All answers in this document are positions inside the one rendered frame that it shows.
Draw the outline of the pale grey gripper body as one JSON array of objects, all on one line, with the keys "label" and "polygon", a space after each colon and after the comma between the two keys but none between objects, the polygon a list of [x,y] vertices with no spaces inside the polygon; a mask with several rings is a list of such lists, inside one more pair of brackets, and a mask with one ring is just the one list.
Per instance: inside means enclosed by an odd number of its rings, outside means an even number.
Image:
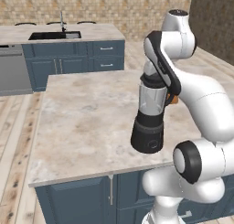
[{"label": "pale grey gripper body", "polygon": [[144,73],[147,76],[152,76],[152,75],[158,76],[158,72],[157,72],[156,68],[154,67],[154,64],[152,63],[152,61],[149,58],[145,58]]}]

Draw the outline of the black blender lid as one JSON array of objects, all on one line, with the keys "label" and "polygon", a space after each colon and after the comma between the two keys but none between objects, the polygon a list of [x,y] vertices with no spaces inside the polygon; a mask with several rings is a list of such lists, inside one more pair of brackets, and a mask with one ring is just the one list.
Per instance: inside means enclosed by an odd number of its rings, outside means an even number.
[{"label": "black blender lid", "polygon": [[144,86],[151,89],[162,89],[165,87],[165,83],[158,74],[147,75],[143,74],[140,78]]}]

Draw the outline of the orange pear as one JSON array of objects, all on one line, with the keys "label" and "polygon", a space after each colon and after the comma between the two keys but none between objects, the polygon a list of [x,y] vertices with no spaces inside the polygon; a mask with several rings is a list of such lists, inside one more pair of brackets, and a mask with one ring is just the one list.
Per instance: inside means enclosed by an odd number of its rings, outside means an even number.
[{"label": "orange pear", "polygon": [[177,104],[178,103],[178,97],[175,95],[167,95],[167,99],[166,99],[166,103],[167,104]]}]

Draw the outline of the black blender with clear jar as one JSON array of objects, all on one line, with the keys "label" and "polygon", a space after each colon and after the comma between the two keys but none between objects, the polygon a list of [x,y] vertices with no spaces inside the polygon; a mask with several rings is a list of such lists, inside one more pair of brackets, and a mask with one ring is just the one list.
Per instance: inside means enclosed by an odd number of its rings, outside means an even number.
[{"label": "black blender with clear jar", "polygon": [[143,154],[155,154],[164,144],[164,113],[167,88],[139,85],[138,113],[131,136],[132,147]]}]

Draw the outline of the blue cupboard run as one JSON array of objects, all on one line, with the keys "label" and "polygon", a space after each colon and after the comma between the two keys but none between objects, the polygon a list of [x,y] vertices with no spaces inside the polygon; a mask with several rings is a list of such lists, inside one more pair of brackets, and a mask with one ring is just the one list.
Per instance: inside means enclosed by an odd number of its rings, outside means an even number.
[{"label": "blue cupboard run", "polygon": [[122,70],[124,47],[124,40],[22,46],[33,91],[45,91],[49,75]]}]

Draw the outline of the silver tap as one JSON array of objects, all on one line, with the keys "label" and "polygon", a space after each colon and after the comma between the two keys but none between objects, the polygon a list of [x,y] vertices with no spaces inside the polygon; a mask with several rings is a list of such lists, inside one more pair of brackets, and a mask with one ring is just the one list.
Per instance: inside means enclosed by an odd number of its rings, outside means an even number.
[{"label": "silver tap", "polygon": [[66,31],[66,28],[64,27],[64,21],[63,21],[63,15],[62,15],[62,11],[60,11],[60,27],[61,27],[61,30],[62,32],[65,32]]}]

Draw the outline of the black sink basin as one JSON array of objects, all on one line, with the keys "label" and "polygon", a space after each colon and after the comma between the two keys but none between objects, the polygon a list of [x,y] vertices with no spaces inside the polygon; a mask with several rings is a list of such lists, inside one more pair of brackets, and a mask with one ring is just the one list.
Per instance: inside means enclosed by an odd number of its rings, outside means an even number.
[{"label": "black sink basin", "polygon": [[81,38],[81,33],[79,31],[34,32],[31,34],[29,40],[73,39],[73,38]]}]

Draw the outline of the blue cupboard door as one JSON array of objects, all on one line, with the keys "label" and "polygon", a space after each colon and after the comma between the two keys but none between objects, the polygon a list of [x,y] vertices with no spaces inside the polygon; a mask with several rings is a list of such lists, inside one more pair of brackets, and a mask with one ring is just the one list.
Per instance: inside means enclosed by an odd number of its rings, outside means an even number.
[{"label": "blue cupboard door", "polygon": [[143,189],[145,170],[118,175],[116,221],[117,224],[142,224],[144,216],[151,210],[154,197]]},{"label": "blue cupboard door", "polygon": [[46,224],[116,224],[116,177],[110,205],[108,176],[36,188]]}]

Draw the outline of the grey dishwasher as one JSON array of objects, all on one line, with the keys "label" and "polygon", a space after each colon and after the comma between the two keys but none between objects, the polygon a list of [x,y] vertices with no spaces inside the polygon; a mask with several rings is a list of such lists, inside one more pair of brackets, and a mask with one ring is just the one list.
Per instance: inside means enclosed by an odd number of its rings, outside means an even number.
[{"label": "grey dishwasher", "polygon": [[22,46],[0,45],[0,96],[31,93],[32,87]]}]

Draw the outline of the blue drawer front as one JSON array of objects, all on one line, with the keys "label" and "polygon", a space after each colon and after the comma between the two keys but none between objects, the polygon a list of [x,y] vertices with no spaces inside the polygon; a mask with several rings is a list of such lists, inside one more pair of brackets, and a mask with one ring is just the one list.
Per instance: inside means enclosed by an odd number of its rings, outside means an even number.
[{"label": "blue drawer front", "polygon": [[186,211],[192,212],[192,217],[183,219],[186,224],[219,219],[234,215],[234,175],[223,176],[225,194],[223,198],[214,204],[201,204],[183,199],[178,208],[178,215],[182,216]]}]

